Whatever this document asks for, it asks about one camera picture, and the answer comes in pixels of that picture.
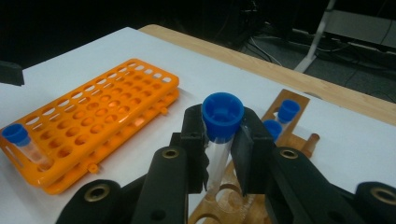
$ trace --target orange test tube rack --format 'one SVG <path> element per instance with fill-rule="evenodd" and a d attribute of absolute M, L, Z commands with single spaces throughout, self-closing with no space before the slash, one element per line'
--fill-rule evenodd
<path fill-rule="evenodd" d="M 59 194 L 178 97 L 178 77 L 131 59 L 16 120 L 54 163 L 47 171 L 0 135 L 0 148 L 25 180 Z"/>

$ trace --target white tabletop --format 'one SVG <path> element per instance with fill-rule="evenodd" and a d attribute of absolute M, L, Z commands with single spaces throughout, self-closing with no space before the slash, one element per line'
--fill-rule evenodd
<path fill-rule="evenodd" d="M 0 223 L 54 223 L 76 191 L 95 179 L 121 186 L 148 171 L 153 153 L 180 132 L 184 110 L 206 96 L 227 91 L 261 117 L 282 89 L 271 80 L 169 44 L 131 28 L 25 69 L 25 85 L 0 84 L 0 128 L 75 89 L 131 58 L 151 63 L 179 77 L 180 96 L 159 116 L 101 165 L 98 175 L 85 175 L 66 192 L 50 196 L 28 185 L 0 152 Z M 318 133 L 311 161 L 334 185 L 354 192 L 360 182 L 379 181 L 396 187 L 396 127 L 311 99 L 294 134 L 305 139 Z M 190 196 L 190 212 L 202 195 Z"/>

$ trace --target table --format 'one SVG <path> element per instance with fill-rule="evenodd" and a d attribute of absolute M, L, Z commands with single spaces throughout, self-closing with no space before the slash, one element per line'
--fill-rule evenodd
<path fill-rule="evenodd" d="M 104 160 L 98 175 L 85 175 L 60 195 L 49 196 L 26 184 L 0 153 L 0 223 L 54 223 L 84 184 L 101 178 L 124 186 L 137 179 L 147 172 L 153 153 L 180 131 L 184 110 L 215 91 L 236 95 L 259 117 L 282 89 L 309 97 L 294 134 L 305 139 L 311 133 L 320 134 L 311 161 L 329 181 L 351 192 L 362 181 L 396 186 L 390 172 L 396 169 L 396 105 L 157 25 L 139 31 L 124 28 L 27 68 L 21 88 L 0 84 L 0 127 L 131 58 L 180 78 L 180 96 L 169 113 Z M 190 196 L 190 213 L 202 196 Z"/>

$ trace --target black object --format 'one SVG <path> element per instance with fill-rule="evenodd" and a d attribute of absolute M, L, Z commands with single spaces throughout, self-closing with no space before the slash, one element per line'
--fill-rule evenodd
<path fill-rule="evenodd" d="M 205 144 L 201 105 L 195 105 L 185 112 L 182 132 L 154 154 L 147 175 L 123 188 L 109 180 L 83 186 L 57 223 L 186 223 L 188 194 L 207 181 Z M 273 223 L 396 223 L 395 188 L 367 182 L 355 194 L 339 189 L 303 153 L 276 147 L 249 108 L 231 151 L 243 194 L 265 194 Z"/>
<path fill-rule="evenodd" d="M 0 82 L 21 86 L 24 84 L 23 72 L 20 65 L 0 61 Z"/>

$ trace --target blue cap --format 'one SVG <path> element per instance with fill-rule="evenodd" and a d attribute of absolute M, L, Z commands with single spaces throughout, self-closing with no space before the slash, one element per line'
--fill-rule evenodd
<path fill-rule="evenodd" d="M 284 100 L 277 111 L 277 117 L 280 122 L 288 123 L 294 119 L 299 111 L 300 106 L 297 104 L 297 102 L 292 100 Z"/>
<path fill-rule="evenodd" d="M 24 147 L 30 143 L 30 137 L 24 129 L 24 127 L 19 124 L 11 124 L 7 126 L 1 133 L 8 142 L 17 145 L 18 147 Z"/>
<path fill-rule="evenodd" d="M 265 129 L 273 136 L 274 142 L 276 142 L 279 135 L 282 133 L 282 126 L 274 119 L 265 120 L 262 123 Z"/>
<path fill-rule="evenodd" d="M 227 92 L 217 92 L 206 97 L 202 116 L 210 141 L 228 142 L 239 129 L 245 108 L 242 102 Z"/>

